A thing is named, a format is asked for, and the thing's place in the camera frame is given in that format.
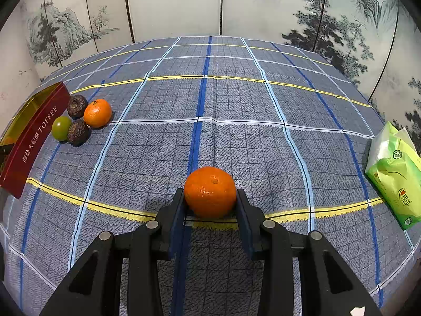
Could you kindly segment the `painted folding screen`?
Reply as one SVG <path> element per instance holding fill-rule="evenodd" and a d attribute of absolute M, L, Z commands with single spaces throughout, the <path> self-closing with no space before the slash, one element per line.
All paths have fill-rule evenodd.
<path fill-rule="evenodd" d="M 400 0 L 21 0 L 2 33 L 37 81 L 148 38 L 280 41 L 320 54 L 420 145 L 420 23 Z"/>

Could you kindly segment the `green tomato upper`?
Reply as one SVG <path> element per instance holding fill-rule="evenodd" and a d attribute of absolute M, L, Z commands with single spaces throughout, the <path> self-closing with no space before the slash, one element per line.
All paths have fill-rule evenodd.
<path fill-rule="evenodd" d="M 67 141 L 68 129 L 72 124 L 68 116 L 58 117 L 52 125 L 51 134 L 59 142 Z"/>

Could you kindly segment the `dark wrinkled fruit middle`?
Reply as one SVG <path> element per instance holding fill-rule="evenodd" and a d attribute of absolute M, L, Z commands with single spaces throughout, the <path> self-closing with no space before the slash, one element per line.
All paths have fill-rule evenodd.
<path fill-rule="evenodd" d="M 85 141 L 88 140 L 91 134 L 91 130 L 86 122 L 82 119 L 74 121 L 69 129 L 67 134 L 67 141 L 72 146 L 80 146 Z"/>

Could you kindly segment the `blue plaid tablecloth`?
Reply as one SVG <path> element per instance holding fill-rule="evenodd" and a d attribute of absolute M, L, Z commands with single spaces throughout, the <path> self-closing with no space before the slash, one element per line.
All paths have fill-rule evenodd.
<path fill-rule="evenodd" d="M 169 204 L 189 173 L 229 173 L 251 204 L 296 233 L 318 230 L 384 312 L 419 255 L 365 177 L 383 121 L 321 56 L 247 38 L 194 36 L 119 46 L 50 73 L 107 100 L 113 120 L 74 147 L 46 139 L 1 221 L 5 286 L 38 315 L 92 240 Z"/>

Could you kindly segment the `dark wrinkled fruit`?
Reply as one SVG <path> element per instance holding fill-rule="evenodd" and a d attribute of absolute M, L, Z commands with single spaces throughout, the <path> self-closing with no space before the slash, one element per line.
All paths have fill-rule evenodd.
<path fill-rule="evenodd" d="M 67 112 L 68 115 L 73 119 L 77 120 L 83 117 L 88 101 L 80 94 L 76 94 L 70 97 Z"/>
<path fill-rule="evenodd" d="M 67 141 L 72 146 L 80 146 L 85 141 L 88 140 L 91 134 L 91 130 L 86 122 L 82 119 L 74 121 L 69 129 L 67 134 Z"/>

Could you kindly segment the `red gold toffee tin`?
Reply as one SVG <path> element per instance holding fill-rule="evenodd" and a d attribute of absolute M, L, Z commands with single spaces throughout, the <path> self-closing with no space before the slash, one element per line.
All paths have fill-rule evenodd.
<path fill-rule="evenodd" d="M 1 139 L 1 187 L 15 198 L 21 197 L 36 156 L 69 99 L 61 81 L 44 88 L 23 104 L 5 130 Z"/>

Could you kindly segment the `orange tangerine top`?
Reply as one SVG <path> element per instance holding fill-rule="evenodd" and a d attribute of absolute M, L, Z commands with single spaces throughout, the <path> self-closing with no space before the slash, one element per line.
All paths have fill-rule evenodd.
<path fill-rule="evenodd" d="M 104 127 L 112 117 L 112 109 L 105 99 L 96 99 L 88 104 L 85 109 L 83 120 L 93 129 Z"/>

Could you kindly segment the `green tissue pack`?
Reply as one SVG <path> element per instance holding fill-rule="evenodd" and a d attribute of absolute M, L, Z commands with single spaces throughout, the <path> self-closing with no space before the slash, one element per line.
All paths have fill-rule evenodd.
<path fill-rule="evenodd" d="M 420 222 L 420 156 L 405 128 L 387 122 L 371 141 L 365 175 L 403 230 Z"/>

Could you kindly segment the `dark wrinkled fruit top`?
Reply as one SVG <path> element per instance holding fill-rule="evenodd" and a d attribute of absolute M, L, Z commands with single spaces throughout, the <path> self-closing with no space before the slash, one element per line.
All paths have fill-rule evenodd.
<path fill-rule="evenodd" d="M 76 94 L 70 97 L 67 112 L 68 115 L 73 119 L 77 120 L 83 117 L 88 101 L 80 94 Z"/>

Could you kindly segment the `orange tangerine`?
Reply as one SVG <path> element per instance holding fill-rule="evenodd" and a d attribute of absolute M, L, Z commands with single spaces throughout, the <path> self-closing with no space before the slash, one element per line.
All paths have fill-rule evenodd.
<path fill-rule="evenodd" d="M 93 129 L 104 127 L 112 117 L 112 109 L 105 99 L 96 99 L 88 104 L 85 109 L 83 120 Z"/>
<path fill-rule="evenodd" d="M 197 217 L 219 219 L 226 216 L 236 202 L 235 182 L 220 168 L 202 167 L 187 177 L 184 198 Z"/>

